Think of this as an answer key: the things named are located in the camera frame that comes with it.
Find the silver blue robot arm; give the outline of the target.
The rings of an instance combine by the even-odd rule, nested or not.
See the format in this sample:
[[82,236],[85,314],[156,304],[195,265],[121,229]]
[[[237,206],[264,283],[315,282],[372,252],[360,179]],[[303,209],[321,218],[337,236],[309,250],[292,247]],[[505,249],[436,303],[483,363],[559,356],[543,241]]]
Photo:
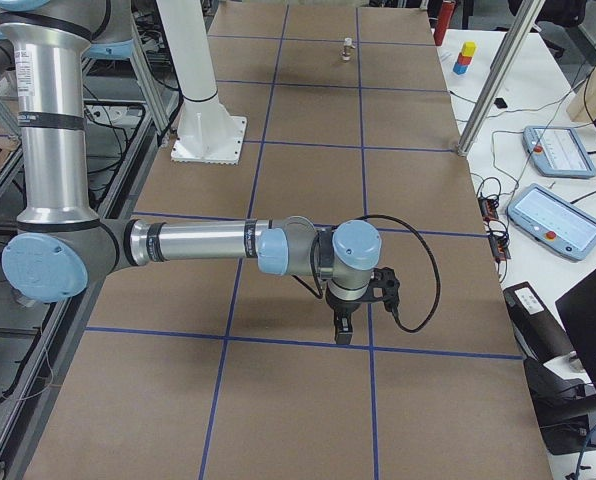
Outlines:
[[135,50],[127,1],[2,1],[13,47],[26,206],[2,269],[24,296],[61,302],[113,272],[151,262],[251,258],[262,272],[311,276],[334,313],[335,341],[350,342],[352,313],[386,279],[381,238],[362,220],[318,228],[283,220],[146,223],[104,220],[90,206],[82,58]]

